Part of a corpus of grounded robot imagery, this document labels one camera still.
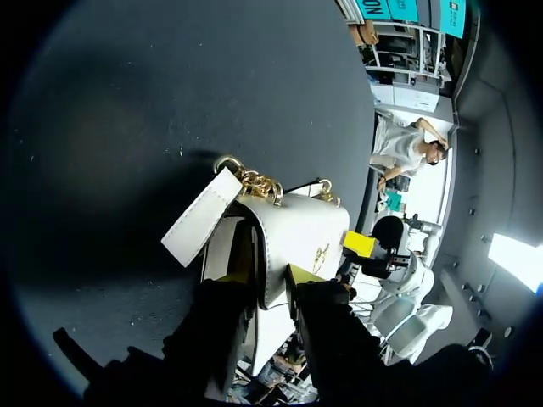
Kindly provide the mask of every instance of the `gold chain strap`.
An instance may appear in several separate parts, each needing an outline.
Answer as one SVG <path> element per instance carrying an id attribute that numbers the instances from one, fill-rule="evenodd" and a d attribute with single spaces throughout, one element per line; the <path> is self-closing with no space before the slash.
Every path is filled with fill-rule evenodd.
<path id="1" fill-rule="evenodd" d="M 278 181 L 268 176 L 263 176 L 255 170 L 247 170 L 245 165 L 233 155 L 219 157 L 213 164 L 213 172 L 218 174 L 219 170 L 227 164 L 235 169 L 233 174 L 243 185 L 242 195 L 252 195 L 260 198 L 271 197 L 274 205 L 281 206 L 281 202 L 283 201 L 283 186 Z M 335 199 L 337 206 L 339 206 L 341 200 L 332 195 L 332 182 L 330 180 L 320 180 L 320 183 L 322 184 L 322 190 L 315 198 L 326 202 L 332 202 Z"/>
<path id="2" fill-rule="evenodd" d="M 335 199 L 336 206 L 339 206 L 341 199 L 332 194 L 332 182 L 330 180 L 319 180 L 319 182 L 322 184 L 322 190 L 315 198 L 326 202 L 332 202 Z"/>

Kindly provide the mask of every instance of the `white handbag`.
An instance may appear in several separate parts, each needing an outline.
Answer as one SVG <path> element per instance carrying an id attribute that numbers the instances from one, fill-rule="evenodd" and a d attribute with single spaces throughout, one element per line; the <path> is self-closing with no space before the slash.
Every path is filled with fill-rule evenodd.
<path id="1" fill-rule="evenodd" d="M 286 193 L 271 178 L 247 170 L 234 157 L 215 163 L 216 177 L 162 238 L 184 266 L 204 248 L 202 280 L 227 273 L 236 228 L 253 228 L 257 304 L 243 351 L 258 374 L 294 332 L 287 304 L 284 271 L 288 264 L 323 279 L 335 277 L 349 214 L 324 180 Z"/>

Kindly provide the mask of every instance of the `yellow tag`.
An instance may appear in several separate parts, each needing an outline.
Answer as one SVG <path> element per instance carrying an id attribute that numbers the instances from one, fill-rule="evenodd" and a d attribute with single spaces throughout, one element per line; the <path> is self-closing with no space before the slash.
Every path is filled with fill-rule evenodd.
<path id="1" fill-rule="evenodd" d="M 375 245 L 375 237 L 368 237 L 356 233 L 355 231 L 347 231 L 343 241 L 343 247 L 352 250 L 360 257 L 369 258 L 372 256 L 373 246 Z"/>
<path id="2" fill-rule="evenodd" d="M 218 282 L 242 282 L 243 284 L 247 284 L 248 277 L 244 273 L 226 274 L 225 276 L 219 278 L 217 281 Z"/>
<path id="3" fill-rule="evenodd" d="M 298 267 L 297 265 L 288 264 L 287 271 L 290 271 L 290 274 L 293 277 L 294 284 L 301 284 L 302 282 L 325 282 L 322 277 L 315 276 L 313 273 L 310 273 L 307 270 Z"/>

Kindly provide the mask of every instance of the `ceiling light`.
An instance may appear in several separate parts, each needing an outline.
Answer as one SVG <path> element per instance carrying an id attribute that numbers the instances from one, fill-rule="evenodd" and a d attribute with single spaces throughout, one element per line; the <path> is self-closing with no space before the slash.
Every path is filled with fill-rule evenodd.
<path id="1" fill-rule="evenodd" d="M 543 282 L 543 270 L 540 267 L 542 256 L 543 246 L 534 248 L 498 233 L 494 234 L 489 251 L 489 259 L 517 277 L 534 293 Z"/>

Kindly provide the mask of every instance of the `woman's hand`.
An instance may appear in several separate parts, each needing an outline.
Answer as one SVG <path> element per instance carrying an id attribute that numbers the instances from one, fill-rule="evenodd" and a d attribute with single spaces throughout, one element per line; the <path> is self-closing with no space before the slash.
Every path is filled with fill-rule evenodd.
<path id="1" fill-rule="evenodd" d="M 435 130 L 435 127 L 433 127 L 426 119 L 419 117 L 417 122 L 415 123 L 415 127 L 417 129 L 423 129 L 429 132 L 435 138 L 438 139 L 439 144 L 441 144 L 445 150 L 449 149 L 449 142 L 447 142 L 447 139 L 442 137 L 440 133 L 437 130 Z"/>
<path id="2" fill-rule="evenodd" d="M 379 191 L 384 191 L 385 186 L 387 185 L 387 179 L 384 176 L 379 177 L 379 182 L 377 184 L 377 189 Z"/>

